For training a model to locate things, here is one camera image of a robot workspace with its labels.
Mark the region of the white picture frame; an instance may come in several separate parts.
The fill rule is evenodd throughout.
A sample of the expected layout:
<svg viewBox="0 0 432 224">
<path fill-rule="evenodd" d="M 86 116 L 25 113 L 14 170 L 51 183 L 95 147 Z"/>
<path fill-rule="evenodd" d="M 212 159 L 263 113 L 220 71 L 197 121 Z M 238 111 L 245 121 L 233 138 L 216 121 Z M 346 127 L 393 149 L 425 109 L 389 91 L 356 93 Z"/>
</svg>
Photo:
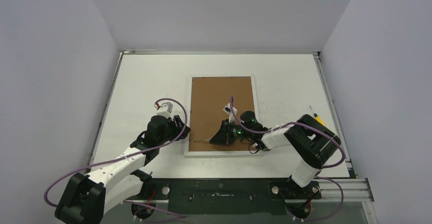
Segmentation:
<svg viewBox="0 0 432 224">
<path fill-rule="evenodd" d="M 259 119 L 258 99 L 254 77 L 191 75 L 188 77 L 187 111 L 191 129 L 185 142 L 184 154 L 189 158 L 255 157 L 258 153 L 248 144 L 237 139 L 228 146 L 193 141 L 211 139 L 219 130 L 221 122 L 228 119 L 223 108 L 234 97 L 237 113 L 251 110 Z"/>
</svg>

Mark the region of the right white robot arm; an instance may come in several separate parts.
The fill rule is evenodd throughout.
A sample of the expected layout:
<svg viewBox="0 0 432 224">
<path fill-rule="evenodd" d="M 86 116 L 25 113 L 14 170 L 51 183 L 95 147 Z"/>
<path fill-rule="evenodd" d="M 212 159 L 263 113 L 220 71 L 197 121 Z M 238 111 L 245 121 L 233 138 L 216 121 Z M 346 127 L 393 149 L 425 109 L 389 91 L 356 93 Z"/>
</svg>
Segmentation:
<svg viewBox="0 0 432 224">
<path fill-rule="evenodd" d="M 301 198 L 308 192 L 308 185 L 341 148 L 339 137 L 308 114 L 286 127 L 276 128 L 263 126 L 250 110 L 243 112 L 239 119 L 240 124 L 236 124 L 234 116 L 223 120 L 209 142 L 228 146 L 237 139 L 246 140 L 257 152 L 292 146 L 302 159 L 289 178 L 288 191 L 294 198 Z"/>
</svg>

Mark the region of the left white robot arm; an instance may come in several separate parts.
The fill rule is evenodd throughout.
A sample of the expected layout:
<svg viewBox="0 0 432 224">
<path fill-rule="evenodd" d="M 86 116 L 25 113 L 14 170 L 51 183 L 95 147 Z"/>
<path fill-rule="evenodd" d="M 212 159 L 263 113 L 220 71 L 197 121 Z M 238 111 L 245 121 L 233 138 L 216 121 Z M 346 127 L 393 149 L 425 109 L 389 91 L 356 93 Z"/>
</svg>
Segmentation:
<svg viewBox="0 0 432 224">
<path fill-rule="evenodd" d="M 151 195 L 151 176 L 141 170 L 167 143 L 188 136 L 190 128 L 180 116 L 153 116 L 147 129 L 117 158 L 95 164 L 92 171 L 71 176 L 55 210 L 64 223 L 100 223 L 110 209 L 136 195 Z"/>
</svg>

